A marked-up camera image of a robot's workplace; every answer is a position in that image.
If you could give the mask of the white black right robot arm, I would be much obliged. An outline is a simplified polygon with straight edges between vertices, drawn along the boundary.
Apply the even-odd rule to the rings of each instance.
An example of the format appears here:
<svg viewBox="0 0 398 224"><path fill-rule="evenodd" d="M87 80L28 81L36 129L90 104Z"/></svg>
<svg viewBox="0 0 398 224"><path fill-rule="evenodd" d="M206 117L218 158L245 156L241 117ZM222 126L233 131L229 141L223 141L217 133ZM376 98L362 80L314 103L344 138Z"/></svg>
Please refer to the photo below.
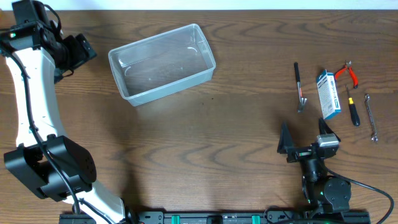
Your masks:
<svg viewBox="0 0 398 224"><path fill-rule="evenodd" d="M349 210L351 184L326 169L325 159L336 155L341 139L324 119L318 120L320 134L309 146L298 147L286 123L282 124L277 152L287 156L288 163L300 164L302 191L318 213L340 213Z"/></svg>

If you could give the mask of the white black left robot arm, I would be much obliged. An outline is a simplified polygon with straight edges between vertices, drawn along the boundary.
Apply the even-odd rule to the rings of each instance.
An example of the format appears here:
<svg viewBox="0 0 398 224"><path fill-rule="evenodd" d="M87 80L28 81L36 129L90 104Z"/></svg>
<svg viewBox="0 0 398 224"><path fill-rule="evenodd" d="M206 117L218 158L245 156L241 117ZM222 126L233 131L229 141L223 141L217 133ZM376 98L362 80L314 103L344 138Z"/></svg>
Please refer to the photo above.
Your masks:
<svg viewBox="0 0 398 224"><path fill-rule="evenodd" d="M84 35L64 36L59 17L40 1L12 3L16 24L1 34L1 55L16 93L16 148L4 155L6 169L36 197L72 206L72 223L87 214L95 223L138 219L97 179L90 152L66 134L55 85L95 58Z"/></svg>

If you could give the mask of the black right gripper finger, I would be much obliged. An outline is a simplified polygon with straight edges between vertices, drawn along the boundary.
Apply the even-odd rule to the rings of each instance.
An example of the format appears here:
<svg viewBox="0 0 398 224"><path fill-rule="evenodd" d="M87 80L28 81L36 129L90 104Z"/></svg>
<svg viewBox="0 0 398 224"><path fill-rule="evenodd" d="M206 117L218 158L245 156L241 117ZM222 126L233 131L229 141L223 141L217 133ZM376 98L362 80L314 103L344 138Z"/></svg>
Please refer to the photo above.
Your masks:
<svg viewBox="0 0 398 224"><path fill-rule="evenodd" d="M323 118L318 119L318 128L320 131L320 134L334 134L337 138L337 140L340 142L341 139L337 136L337 134L327 125L325 120Z"/></svg>
<svg viewBox="0 0 398 224"><path fill-rule="evenodd" d="M288 129L287 123L283 122L281 127L281 134L279 139L279 148L293 148L294 142L290 131Z"/></svg>

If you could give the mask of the clear plastic container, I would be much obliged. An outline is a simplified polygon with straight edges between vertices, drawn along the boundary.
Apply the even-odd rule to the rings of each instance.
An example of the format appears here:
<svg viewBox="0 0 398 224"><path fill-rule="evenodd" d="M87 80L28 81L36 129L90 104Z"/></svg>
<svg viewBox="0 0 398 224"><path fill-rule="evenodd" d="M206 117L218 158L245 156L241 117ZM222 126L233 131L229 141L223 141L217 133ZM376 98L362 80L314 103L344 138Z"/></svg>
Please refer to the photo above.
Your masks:
<svg viewBox="0 0 398 224"><path fill-rule="evenodd" d="M133 106L212 79L216 61L197 24L189 24L110 50L118 90Z"/></svg>

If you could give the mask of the white blue cardboard box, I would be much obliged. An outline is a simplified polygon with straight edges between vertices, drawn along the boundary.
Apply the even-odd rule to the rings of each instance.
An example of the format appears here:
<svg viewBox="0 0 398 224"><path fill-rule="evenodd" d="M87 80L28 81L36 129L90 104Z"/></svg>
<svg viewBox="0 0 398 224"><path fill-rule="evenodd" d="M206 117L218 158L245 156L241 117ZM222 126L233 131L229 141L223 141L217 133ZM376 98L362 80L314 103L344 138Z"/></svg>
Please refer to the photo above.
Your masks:
<svg viewBox="0 0 398 224"><path fill-rule="evenodd" d="M341 112L334 74L322 71L317 77L317 90L323 119L332 119Z"/></svg>

